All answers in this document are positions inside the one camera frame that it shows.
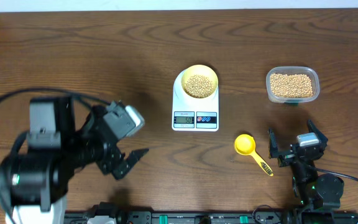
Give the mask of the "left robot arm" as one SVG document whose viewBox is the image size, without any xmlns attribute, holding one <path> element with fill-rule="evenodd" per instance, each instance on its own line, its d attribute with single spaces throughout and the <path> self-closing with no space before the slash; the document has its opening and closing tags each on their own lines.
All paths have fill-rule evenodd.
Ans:
<svg viewBox="0 0 358 224">
<path fill-rule="evenodd" d="M 133 106 L 115 101 L 89 106 L 84 125 L 76 129 L 75 100 L 81 99 L 31 99 L 30 129 L 18 136 L 0 164 L 0 193 L 12 222 L 63 223 L 68 183 L 76 172 L 97 164 L 103 175 L 121 180 L 148 152 L 125 155 L 117 146 L 145 123 Z"/>
</svg>

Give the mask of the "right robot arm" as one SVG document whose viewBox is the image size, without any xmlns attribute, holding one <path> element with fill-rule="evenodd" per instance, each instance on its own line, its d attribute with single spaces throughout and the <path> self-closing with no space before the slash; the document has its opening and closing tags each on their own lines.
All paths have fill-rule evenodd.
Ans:
<svg viewBox="0 0 358 224">
<path fill-rule="evenodd" d="M 279 167 L 291 168 L 292 187 L 301 205 L 281 214 L 282 223 L 334 223 L 333 210 L 341 206 L 344 181 L 329 173 L 318 174 L 314 161 L 324 155 L 328 138 L 307 121 L 308 133 L 297 136 L 289 150 L 281 151 L 272 129 L 269 129 L 269 158 Z"/>
</svg>

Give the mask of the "yellow measuring scoop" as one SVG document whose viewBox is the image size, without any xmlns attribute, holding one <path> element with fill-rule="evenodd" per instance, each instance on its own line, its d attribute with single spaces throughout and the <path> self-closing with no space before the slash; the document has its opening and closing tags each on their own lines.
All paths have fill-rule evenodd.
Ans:
<svg viewBox="0 0 358 224">
<path fill-rule="evenodd" d="M 256 152 L 254 138 L 248 134 L 241 134 L 234 141 L 234 150 L 242 156 L 251 156 L 258 166 L 269 176 L 273 177 L 273 170 Z"/>
</svg>

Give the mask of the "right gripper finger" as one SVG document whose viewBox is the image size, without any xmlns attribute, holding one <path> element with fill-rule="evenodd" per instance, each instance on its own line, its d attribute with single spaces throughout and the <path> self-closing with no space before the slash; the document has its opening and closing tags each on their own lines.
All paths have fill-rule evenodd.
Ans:
<svg viewBox="0 0 358 224">
<path fill-rule="evenodd" d="M 315 133 L 320 140 L 319 144 L 327 144 L 328 138 L 314 125 L 312 120 L 307 121 L 307 127 L 310 133 Z"/>
<path fill-rule="evenodd" d="M 278 146 L 277 146 L 275 134 L 272 129 L 268 129 L 268 140 L 269 140 L 269 146 L 268 146 L 269 158 L 270 159 L 277 158 L 279 156 Z"/>
</svg>

